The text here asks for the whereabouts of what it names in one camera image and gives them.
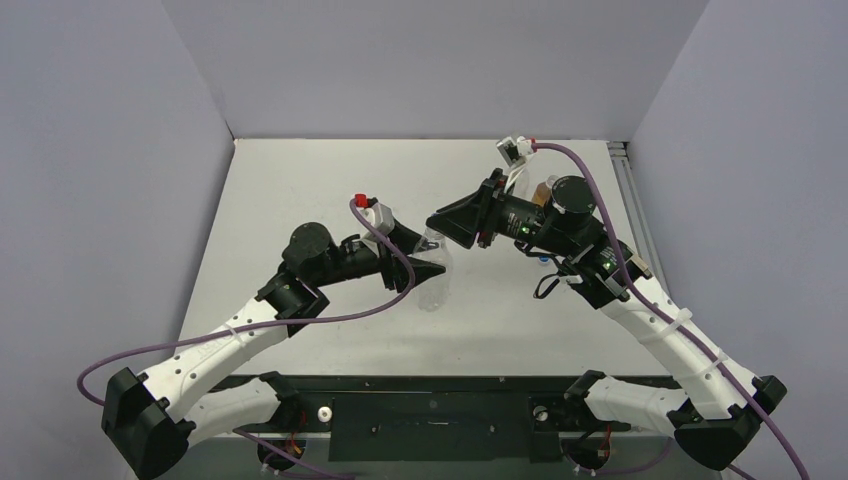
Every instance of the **clear plastic bottle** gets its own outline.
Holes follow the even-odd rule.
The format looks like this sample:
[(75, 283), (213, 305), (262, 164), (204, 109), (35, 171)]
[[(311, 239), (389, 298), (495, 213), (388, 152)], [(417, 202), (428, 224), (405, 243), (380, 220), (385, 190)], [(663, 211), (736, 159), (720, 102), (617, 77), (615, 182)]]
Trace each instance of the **clear plastic bottle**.
[(556, 175), (551, 175), (547, 180), (536, 185), (536, 191), (533, 192), (533, 198), (530, 201), (540, 207), (545, 206), (545, 202), (551, 198), (551, 189), (554, 187), (554, 183), (556, 183), (558, 179), (559, 177)]
[(441, 233), (428, 227), (424, 230), (423, 238), (415, 246), (411, 257), (442, 265), (447, 270), (417, 285), (414, 289), (418, 296), (418, 308), (426, 312), (435, 312), (445, 304), (450, 295), (453, 257), (448, 252), (447, 239)]

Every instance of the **purple cable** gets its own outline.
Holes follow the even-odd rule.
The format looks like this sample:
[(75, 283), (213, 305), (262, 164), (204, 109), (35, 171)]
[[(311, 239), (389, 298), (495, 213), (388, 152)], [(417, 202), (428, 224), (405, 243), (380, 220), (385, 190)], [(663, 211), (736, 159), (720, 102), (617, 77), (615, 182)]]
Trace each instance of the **purple cable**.
[(731, 466), (727, 467), (727, 469), (730, 470), (731, 472), (734, 472), (735, 474), (739, 475), (740, 477), (744, 478), (745, 480), (757, 480), (756, 478), (754, 478), (754, 477), (748, 475), (747, 473), (743, 472), (742, 469), (737, 467), (736, 465), (731, 465)]
[[(266, 455), (265, 460), (262, 460), (263, 470), (265, 469), (265, 467), (268, 466), (268, 462), (272, 458), (278, 457), (278, 456), (279, 455), (276, 452), (271, 452), (268, 455)], [(296, 472), (289, 472), (288, 470), (277, 470), (277, 469), (274, 469), (274, 471), (276, 472), (277, 475), (287, 477), (287, 478), (300, 478), (300, 479), (303, 479), (303, 480), (321, 480), (323, 478), (329, 478), (326, 475), (321, 475), (320, 473), (296, 473)]]
[[(576, 165), (577, 168), (580, 169), (580, 172), (583, 174), (583, 177), (586, 179), (586, 183), (589, 185), (589, 190), (592, 191), (592, 196), (595, 198), (595, 203), (598, 205), (598, 212), (601, 214), (601, 218), (604, 221), (604, 225), (607, 230), (607, 237), (610, 240), (610, 246), (615, 253), (615, 259), (619, 265), (625, 265), (626, 262), (624, 260), (624, 253), (621, 251), (621, 246), (618, 244), (618, 237), (615, 235), (615, 228), (612, 225), (612, 220), (610, 219), (609, 212), (607, 211), (607, 207), (604, 204), (603, 199), (601, 198), (601, 192), (598, 189), (598, 185), (595, 183), (595, 179), (592, 177), (592, 174), (589, 172), (589, 168), (586, 166), (586, 163), (583, 162), (576, 153), (574, 153), (571, 149), (564, 147), (562, 145), (557, 145), (556, 143), (536, 143), (533, 145), (533, 150), (555, 150), (562, 154), (565, 154), (568, 158), (570, 158)], [(659, 307), (655, 306), (650, 300), (648, 300), (639, 289), (636, 288), (636, 285), (633, 284), (633, 279), (630, 278), (630, 273), (626, 268), (621, 269), (622, 277), (624, 278), (624, 283), (627, 284), (627, 288), (630, 289), (630, 292), (635, 296), (640, 302), (642, 302), (645, 307), (647, 307), (650, 311), (656, 314), (659, 318), (661, 318), (665, 323), (671, 324), (674, 323), (674, 319), (668, 316), (665, 312), (660, 310)], [(689, 341), (695, 344), (698, 349), (703, 352), (710, 361), (715, 362), (718, 360), (718, 357), (712, 350), (701, 341), (700, 338), (696, 337), (691, 331), (689, 331), (686, 327), (680, 326), (677, 330)], [(804, 463), (801, 461), (801, 457), (798, 456), (798, 453), (792, 448), (792, 445), (789, 443), (789, 440), (783, 435), (783, 432), (780, 431), (777, 424), (774, 423), (774, 420), (768, 415), (768, 413), (763, 410), (763, 407), (757, 403), (754, 398), (745, 390), (745, 387), (739, 383), (739, 380), (733, 376), (730, 370), (724, 365), (724, 363), (719, 362), (718, 370), (721, 374), (733, 385), (733, 388), (742, 395), (742, 398), (748, 402), (748, 405), (757, 412), (757, 415), (763, 420), (769, 430), (772, 431), (777, 441), (780, 442), (780, 445), (786, 451), (786, 454), (789, 456), (789, 459), (792, 460), (792, 463), (795, 465), (795, 468), (798, 470), (798, 474), (801, 476), (803, 480), (809, 480), (810, 474), (807, 473), (806, 467), (804, 467)]]
[[(607, 470), (607, 469), (595, 470), (595, 476), (597, 476), (597, 477), (610, 477), (610, 476), (613, 476), (613, 475), (632, 475), (634, 473), (641, 473), (641, 472), (644, 472), (646, 470), (650, 470), (650, 469), (654, 468), (658, 463), (665, 460), (665, 457), (667, 457), (668, 454), (671, 452), (671, 445), (673, 443), (674, 443), (674, 440), (669, 438), (665, 442), (665, 446), (663, 447), (663, 449), (659, 453), (659, 455), (657, 455), (656, 457), (654, 457), (653, 460), (651, 460), (648, 463), (645, 463), (644, 465), (639, 465), (638, 467), (614, 468), (614, 469), (610, 469), (610, 470)], [(568, 457), (568, 460), (571, 462), (572, 465), (577, 465), (576, 463), (574, 463), (574, 460), (572, 460), (571, 457)], [(591, 472), (591, 470), (586, 468), (586, 467), (580, 467), (580, 470), (584, 471), (584, 472)]]
[[(409, 275), (409, 283), (407, 283), (406, 288), (403, 289), (396, 297), (392, 298), (388, 302), (380, 305), (379, 307), (374, 307), (370, 310), (365, 310), (364, 312), (359, 313), (351, 313), (349, 315), (339, 315), (336, 317), (323, 317), (323, 318), (292, 318), (287, 320), (273, 320), (269, 322), (259, 322), (254, 323), (252, 325), (242, 325), (241, 327), (236, 327), (235, 330), (237, 333), (247, 332), (249, 330), (256, 330), (259, 328), (270, 328), (270, 327), (280, 327), (283, 325), (307, 325), (311, 323), (334, 323), (334, 322), (346, 322), (348, 320), (358, 320), (360, 318), (369, 317), (371, 315), (375, 315), (377, 313), (388, 310), (389, 308), (395, 306), (403, 300), (409, 292), (412, 291), (412, 287), (415, 286), (415, 271), (412, 269), (412, 264), (409, 263), (409, 259), (406, 258), (406, 255), (400, 251), (398, 247), (396, 247), (391, 240), (382, 233), (380, 233), (376, 228), (374, 228), (365, 217), (359, 213), (359, 210), (356, 208), (356, 201), (350, 201), (350, 211), (353, 213), (353, 216), (356, 217), (356, 220), (362, 224), (369, 232), (371, 232), (374, 237), (380, 241), (383, 245), (386, 246), (397, 258), (400, 260), (400, 263), (403, 264), (403, 267), (406, 269), (406, 273)], [(77, 389), (82, 394), (83, 397), (87, 398), (91, 402), (100, 405), (101, 407), (105, 406), (105, 402), (94, 396), (88, 389), (85, 387), (85, 377), (89, 376), (91, 372), (97, 370), (98, 368), (108, 365), (112, 362), (121, 360), (127, 357), (133, 357), (135, 355), (141, 355), (142, 353), (150, 353), (156, 352), (158, 350), (173, 350), (175, 348), (184, 347), (186, 345), (195, 345), (198, 343), (205, 343), (210, 340), (215, 340), (216, 338), (222, 338), (232, 335), (229, 330), (223, 332), (209, 333), (206, 335), (201, 335), (195, 338), (187, 338), (185, 340), (180, 340), (177, 342), (167, 342), (160, 343), (158, 345), (151, 345), (149, 347), (141, 347), (133, 350), (127, 350), (125, 352), (116, 353), (115, 355), (109, 356), (100, 360), (99, 362), (93, 363), (88, 366), (85, 370), (83, 370), (79, 376), (77, 377)]]
[(351, 475), (351, 474), (328, 472), (327, 470), (324, 470), (321, 467), (316, 467), (315, 465), (310, 465), (310, 464), (302, 461), (301, 459), (295, 457), (294, 455), (290, 455), (288, 452), (286, 452), (282, 448), (275, 447), (273, 444), (271, 444), (271, 442), (265, 441), (265, 440), (257, 437), (256, 435), (252, 435), (250, 433), (247, 433), (240, 428), (234, 429), (233, 433), (235, 433), (236, 435), (241, 435), (242, 437), (244, 437), (248, 440), (252, 440), (252, 441), (258, 443), (259, 445), (262, 445), (263, 447), (267, 448), (268, 450), (271, 450), (272, 452), (276, 453), (277, 455), (285, 458), (286, 460), (292, 462), (293, 464), (299, 465), (299, 466), (306, 468), (306, 469), (309, 469), (309, 470), (312, 470), (313, 472), (318, 474), (318, 475), (310, 475), (310, 474), (305, 474), (305, 473), (291, 473), (289, 475), (286, 475), (286, 476), (291, 475), (291, 478), (335, 478), (335, 479), (338, 479), (338, 480), (354, 480), (356, 478), (356, 476)]

